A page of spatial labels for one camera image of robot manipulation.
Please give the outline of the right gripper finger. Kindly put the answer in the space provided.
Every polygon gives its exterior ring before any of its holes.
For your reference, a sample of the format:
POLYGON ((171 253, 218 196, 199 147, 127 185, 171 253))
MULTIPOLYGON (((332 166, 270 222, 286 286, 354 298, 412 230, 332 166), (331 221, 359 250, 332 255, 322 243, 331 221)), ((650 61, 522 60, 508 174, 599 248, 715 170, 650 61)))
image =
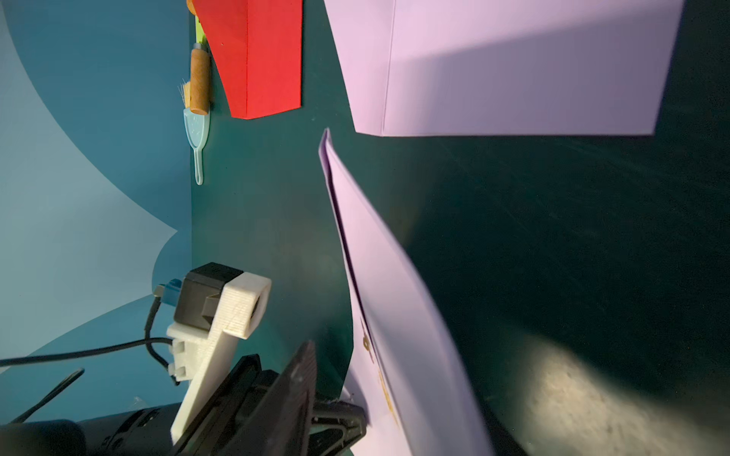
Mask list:
POLYGON ((260 374, 234 415, 234 432, 222 455, 305 455, 317 383, 316 346, 298 351, 273 383, 260 374))

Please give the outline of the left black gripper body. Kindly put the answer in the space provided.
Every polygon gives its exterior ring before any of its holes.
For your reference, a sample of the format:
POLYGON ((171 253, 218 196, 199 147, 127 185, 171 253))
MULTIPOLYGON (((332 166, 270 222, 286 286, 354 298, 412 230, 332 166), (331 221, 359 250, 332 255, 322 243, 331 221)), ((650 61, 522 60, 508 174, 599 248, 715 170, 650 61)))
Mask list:
POLYGON ((258 355, 241 358, 193 422, 187 426, 170 453, 222 455, 220 451, 234 432, 234 415, 241 407, 249 388, 263 372, 271 376, 264 382, 265 385, 272 384, 273 379, 278 376, 276 372, 262 368, 258 355))

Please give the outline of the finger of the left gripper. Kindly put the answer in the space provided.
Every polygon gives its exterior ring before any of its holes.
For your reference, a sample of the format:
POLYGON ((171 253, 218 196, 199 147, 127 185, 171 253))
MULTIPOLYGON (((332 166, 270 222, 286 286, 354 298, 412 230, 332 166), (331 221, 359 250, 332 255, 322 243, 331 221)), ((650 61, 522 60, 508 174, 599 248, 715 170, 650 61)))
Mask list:
POLYGON ((308 455, 340 456, 367 433, 365 410, 343 401, 317 400, 312 412, 308 455))

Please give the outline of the lilac envelope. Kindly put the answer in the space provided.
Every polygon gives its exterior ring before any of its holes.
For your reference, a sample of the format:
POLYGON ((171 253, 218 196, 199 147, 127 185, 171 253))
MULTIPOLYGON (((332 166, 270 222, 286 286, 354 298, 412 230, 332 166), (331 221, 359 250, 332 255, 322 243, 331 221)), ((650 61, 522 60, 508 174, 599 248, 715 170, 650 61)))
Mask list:
POLYGON ((362 408, 355 455, 492 455, 454 340, 425 283, 340 161, 330 131, 319 159, 340 236, 353 319, 341 399, 362 408))
POLYGON ((681 1, 329 1, 355 130, 646 136, 681 1))

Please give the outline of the red envelope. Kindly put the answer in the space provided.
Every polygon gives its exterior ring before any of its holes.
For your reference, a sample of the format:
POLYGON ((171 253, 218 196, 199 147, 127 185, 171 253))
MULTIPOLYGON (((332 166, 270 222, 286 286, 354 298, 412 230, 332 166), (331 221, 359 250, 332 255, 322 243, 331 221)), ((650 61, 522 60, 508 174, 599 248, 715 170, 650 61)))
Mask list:
POLYGON ((233 118, 302 106, 302 0, 194 0, 192 6, 233 118))

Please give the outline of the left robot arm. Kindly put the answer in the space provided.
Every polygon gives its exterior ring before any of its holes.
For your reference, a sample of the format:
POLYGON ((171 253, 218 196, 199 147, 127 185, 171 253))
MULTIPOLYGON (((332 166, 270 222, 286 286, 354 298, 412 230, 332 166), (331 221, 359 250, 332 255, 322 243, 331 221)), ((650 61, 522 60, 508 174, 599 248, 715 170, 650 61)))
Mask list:
POLYGON ((317 398, 316 369, 300 351, 283 374, 243 357, 179 440, 179 405, 73 422, 3 425, 4 455, 341 455, 367 433, 366 413, 317 398))

